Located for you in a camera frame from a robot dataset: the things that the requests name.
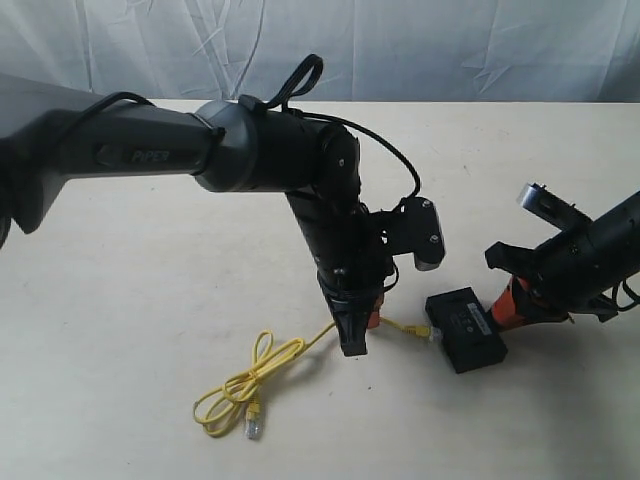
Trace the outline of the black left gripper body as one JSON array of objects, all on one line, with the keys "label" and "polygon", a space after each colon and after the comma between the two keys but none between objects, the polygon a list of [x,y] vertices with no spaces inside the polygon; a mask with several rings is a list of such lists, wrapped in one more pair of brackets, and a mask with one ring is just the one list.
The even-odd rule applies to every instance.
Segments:
[{"label": "black left gripper body", "polygon": [[366,332],[395,273],[374,216],[364,210],[333,216],[316,238],[318,281],[346,357],[367,353]]}]

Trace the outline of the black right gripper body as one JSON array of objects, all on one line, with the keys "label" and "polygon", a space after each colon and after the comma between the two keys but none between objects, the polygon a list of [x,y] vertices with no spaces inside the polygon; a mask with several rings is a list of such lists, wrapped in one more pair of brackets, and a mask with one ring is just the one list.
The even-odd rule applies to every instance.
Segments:
[{"label": "black right gripper body", "polygon": [[485,251],[491,269],[528,284],[529,300],[601,322],[618,315],[603,292],[623,278],[623,249],[602,246],[583,233],[560,233],[534,249],[497,242]]}]

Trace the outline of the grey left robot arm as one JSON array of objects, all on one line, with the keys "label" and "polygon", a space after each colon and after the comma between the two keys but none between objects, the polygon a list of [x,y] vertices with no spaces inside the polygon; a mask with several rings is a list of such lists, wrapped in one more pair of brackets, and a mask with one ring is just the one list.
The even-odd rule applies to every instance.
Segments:
[{"label": "grey left robot arm", "polygon": [[360,145],[344,127],[212,101],[193,113],[130,93],[1,78],[1,229],[32,233],[74,179],[185,174],[205,190],[281,192],[302,231],[346,356],[393,272],[361,202]]}]

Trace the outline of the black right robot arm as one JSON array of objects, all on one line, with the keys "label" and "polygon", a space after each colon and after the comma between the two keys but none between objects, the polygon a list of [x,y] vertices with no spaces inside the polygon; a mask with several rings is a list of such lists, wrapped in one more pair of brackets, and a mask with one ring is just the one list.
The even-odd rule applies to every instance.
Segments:
[{"label": "black right robot arm", "polygon": [[628,279],[639,272],[639,195],[631,195],[593,220],[537,183],[518,203],[559,229],[533,249],[497,242],[487,265],[511,275],[489,309],[502,331],[561,323],[573,314],[605,323],[639,305]]}]

